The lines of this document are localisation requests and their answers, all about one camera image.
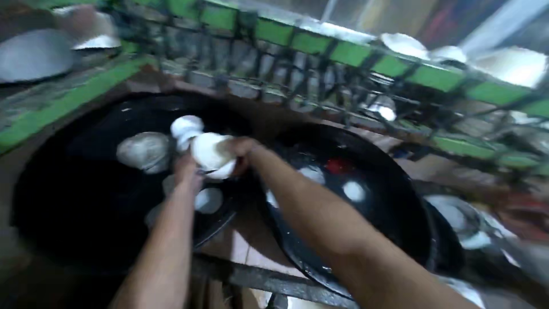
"black tub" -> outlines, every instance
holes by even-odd
[[[325,186],[353,205],[380,232],[427,270],[436,264],[438,236],[423,199],[414,191],[408,175],[381,149],[344,129],[304,124],[276,137],[272,148],[294,168],[324,166],[330,158],[342,158],[355,167],[344,175],[326,176]],[[353,179],[367,187],[362,202],[351,201],[341,185]],[[311,279],[350,297],[330,269],[304,244],[269,203],[261,207],[275,237],[288,258]]]
[[[58,263],[87,273],[123,273],[133,264],[148,229],[144,217],[164,199],[161,182],[171,172],[146,175],[116,160],[116,147],[144,131],[170,134],[176,118],[201,117],[205,131],[249,135],[244,118],[212,98],[137,95],[90,112],[57,132],[34,154],[15,187],[12,223],[32,247]],[[198,247],[260,190],[248,173],[226,180],[221,208],[195,213]]]

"hand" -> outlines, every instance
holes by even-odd
[[[225,151],[237,156],[237,164],[231,176],[239,176],[244,174],[250,165],[246,155],[253,149],[261,147],[261,144],[250,137],[237,137],[223,142],[221,147]]]
[[[250,137],[237,137],[227,140],[223,146],[233,155],[244,157],[254,148],[261,147],[261,144]]]
[[[198,173],[198,166],[189,152],[177,160],[174,167],[175,186],[188,185],[193,192],[202,187],[203,177]]]

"black basin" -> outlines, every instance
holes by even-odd
[[[133,264],[148,229],[145,215],[164,199],[170,171],[147,175],[116,160],[116,147],[144,131],[170,134],[176,118],[201,117],[205,131],[249,135],[248,121],[209,97],[138,95],[86,114],[34,154],[15,187],[12,223],[35,249],[79,272],[123,273]],[[217,186],[221,208],[195,213],[198,247],[221,229],[260,187],[251,173]]]

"forearm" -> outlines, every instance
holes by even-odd
[[[164,204],[113,308],[182,308],[191,263],[193,203],[190,184],[180,183]]]
[[[340,197],[275,153],[257,147],[250,163],[284,219],[363,307],[476,308],[409,258]]]
[[[364,229],[374,231],[353,207],[301,175],[274,152],[257,148],[249,159],[273,192],[284,219],[322,255],[348,253],[362,247],[364,242],[359,235],[364,234]]]

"red object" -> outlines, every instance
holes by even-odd
[[[345,174],[355,169],[351,162],[342,158],[331,158],[324,167],[332,174]]]

